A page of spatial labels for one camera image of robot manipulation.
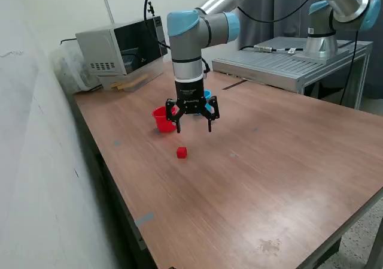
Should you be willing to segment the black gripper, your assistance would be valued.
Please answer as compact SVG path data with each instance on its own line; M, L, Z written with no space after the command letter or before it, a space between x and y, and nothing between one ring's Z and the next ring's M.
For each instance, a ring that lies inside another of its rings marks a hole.
M181 132L180 119L184 114L201 114L208 120L208 132L212 131L212 122L220 118L216 96L205 98L203 79L190 83L175 82L177 100L167 99L166 118L175 124L177 133ZM212 111L206 108L209 104Z

